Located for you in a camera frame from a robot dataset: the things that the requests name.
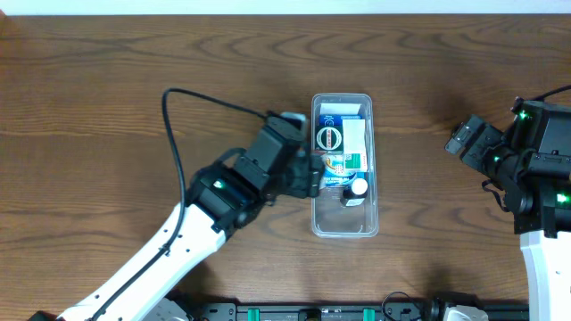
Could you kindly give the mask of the blue cardboard box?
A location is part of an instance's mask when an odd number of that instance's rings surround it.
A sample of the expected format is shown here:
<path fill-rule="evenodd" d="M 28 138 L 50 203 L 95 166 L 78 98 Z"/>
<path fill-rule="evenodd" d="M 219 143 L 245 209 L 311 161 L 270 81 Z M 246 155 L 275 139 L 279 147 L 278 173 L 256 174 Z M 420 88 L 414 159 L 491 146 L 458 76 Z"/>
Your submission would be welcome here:
<path fill-rule="evenodd" d="M 341 126 L 343 127 L 344 119 L 363 119 L 360 115 L 338 115 L 338 114 L 322 114 L 319 116 L 318 126 Z M 325 162 L 326 172 L 324 174 L 324 187 L 333 187 L 347 185 L 355 177 L 364 172 L 349 171 L 344 168 L 343 150 L 341 152 L 325 152 L 315 148 L 322 154 Z"/>

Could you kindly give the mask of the white green medicine box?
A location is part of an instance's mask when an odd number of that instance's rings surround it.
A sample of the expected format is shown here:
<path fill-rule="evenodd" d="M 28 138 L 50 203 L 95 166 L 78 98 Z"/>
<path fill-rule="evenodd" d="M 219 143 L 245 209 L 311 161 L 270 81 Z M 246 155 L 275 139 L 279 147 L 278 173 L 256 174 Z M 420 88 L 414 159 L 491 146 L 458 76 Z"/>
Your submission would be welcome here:
<path fill-rule="evenodd" d="M 364 119 L 343 120 L 343 158 L 346 170 L 368 171 L 365 128 Z"/>

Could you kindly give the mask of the dark bottle white cap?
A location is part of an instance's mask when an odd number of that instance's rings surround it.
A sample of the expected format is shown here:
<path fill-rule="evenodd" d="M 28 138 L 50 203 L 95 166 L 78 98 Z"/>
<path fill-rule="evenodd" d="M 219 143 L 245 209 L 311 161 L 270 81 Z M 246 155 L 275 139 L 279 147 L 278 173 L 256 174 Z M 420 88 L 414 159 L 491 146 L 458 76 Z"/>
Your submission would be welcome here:
<path fill-rule="evenodd" d="M 365 178 L 355 178 L 342 191 L 340 203 L 344 207 L 360 206 L 368 195 L 368 181 Z"/>

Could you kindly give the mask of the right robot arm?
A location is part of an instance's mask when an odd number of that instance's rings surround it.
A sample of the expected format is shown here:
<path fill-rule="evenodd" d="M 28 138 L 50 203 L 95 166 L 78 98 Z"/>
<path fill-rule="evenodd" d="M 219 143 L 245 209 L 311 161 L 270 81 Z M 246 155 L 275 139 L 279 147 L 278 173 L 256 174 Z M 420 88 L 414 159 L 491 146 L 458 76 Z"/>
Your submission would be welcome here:
<path fill-rule="evenodd" d="M 514 217 L 532 320 L 570 318 L 570 110 L 521 100 L 504 131 L 476 115 L 445 145 L 483 174 L 482 187 Z"/>

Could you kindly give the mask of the green round-logo box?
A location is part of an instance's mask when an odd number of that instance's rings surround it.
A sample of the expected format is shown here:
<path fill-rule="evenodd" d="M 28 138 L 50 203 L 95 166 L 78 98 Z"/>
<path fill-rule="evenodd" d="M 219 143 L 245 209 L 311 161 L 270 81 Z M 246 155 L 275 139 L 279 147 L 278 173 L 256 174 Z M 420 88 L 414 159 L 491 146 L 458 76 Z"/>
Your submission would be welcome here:
<path fill-rule="evenodd" d="M 317 150 L 325 152 L 343 150 L 343 128 L 341 126 L 318 126 L 314 137 Z"/>

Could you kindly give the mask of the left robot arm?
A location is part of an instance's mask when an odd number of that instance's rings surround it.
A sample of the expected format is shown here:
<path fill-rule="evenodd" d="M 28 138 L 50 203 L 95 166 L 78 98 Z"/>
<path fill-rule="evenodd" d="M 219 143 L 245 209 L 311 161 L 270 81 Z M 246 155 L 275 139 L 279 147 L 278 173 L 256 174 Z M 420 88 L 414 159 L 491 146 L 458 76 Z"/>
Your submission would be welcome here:
<path fill-rule="evenodd" d="M 195 173 L 161 229 L 107 282 L 59 315 L 39 310 L 32 319 L 144 319 L 188 272 L 279 195 L 317 197 L 324 170 L 311 152 L 226 151 Z"/>

